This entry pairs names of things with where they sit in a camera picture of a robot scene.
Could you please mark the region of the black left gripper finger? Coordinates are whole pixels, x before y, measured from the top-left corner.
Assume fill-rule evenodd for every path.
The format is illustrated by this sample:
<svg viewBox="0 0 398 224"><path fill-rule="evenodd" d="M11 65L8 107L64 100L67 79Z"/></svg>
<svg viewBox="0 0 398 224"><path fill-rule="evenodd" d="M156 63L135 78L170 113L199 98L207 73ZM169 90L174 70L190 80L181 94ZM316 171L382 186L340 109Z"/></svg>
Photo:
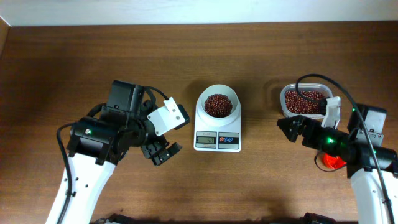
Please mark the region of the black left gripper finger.
<svg viewBox="0 0 398 224"><path fill-rule="evenodd" d="M147 145L141 146L141 151L146 159L151 159L158 155L162 149L162 145L159 142L153 142Z"/></svg>
<svg viewBox="0 0 398 224"><path fill-rule="evenodd" d="M181 149L182 149L182 146L175 142L170 147L163 148L159 152L157 152L152 157L152 162L155 166L160 166L164 162L169 160L171 157L176 155L178 152L180 152Z"/></svg>

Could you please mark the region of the red plastic scoop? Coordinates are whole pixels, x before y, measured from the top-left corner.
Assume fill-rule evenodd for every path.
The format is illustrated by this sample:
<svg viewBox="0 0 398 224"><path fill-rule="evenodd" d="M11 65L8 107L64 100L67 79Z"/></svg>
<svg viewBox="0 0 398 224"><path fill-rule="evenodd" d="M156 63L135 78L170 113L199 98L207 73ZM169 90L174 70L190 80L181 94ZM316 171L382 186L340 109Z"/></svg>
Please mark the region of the red plastic scoop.
<svg viewBox="0 0 398 224"><path fill-rule="evenodd" d="M333 157L329 154L324 154L322 159L323 164L332 170L337 170L346 165L346 162L339 156Z"/></svg>

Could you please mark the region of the white digital kitchen scale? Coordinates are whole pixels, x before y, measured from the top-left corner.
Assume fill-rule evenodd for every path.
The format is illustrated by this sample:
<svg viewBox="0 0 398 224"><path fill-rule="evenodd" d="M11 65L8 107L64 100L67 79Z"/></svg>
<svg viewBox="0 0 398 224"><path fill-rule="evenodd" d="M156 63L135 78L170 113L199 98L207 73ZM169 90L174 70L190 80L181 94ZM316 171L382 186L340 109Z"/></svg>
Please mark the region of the white digital kitchen scale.
<svg viewBox="0 0 398 224"><path fill-rule="evenodd" d="M241 104L233 93L222 93L231 101L230 115L215 118L205 111L209 96L202 93L195 110L193 147L196 151L240 152L242 149Z"/></svg>

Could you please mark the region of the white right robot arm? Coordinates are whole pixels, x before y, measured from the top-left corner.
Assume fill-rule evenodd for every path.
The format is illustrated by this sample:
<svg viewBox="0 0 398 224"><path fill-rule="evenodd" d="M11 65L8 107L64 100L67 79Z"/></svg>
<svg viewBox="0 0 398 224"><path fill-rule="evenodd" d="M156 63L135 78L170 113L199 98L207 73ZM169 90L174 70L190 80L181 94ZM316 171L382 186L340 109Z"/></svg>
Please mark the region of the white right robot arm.
<svg viewBox="0 0 398 224"><path fill-rule="evenodd" d="M385 119L385 109L359 104L347 133L303 115L279 119L277 126L289 141L302 136L303 146L345 162L359 223L397 223L397 153L381 147Z"/></svg>

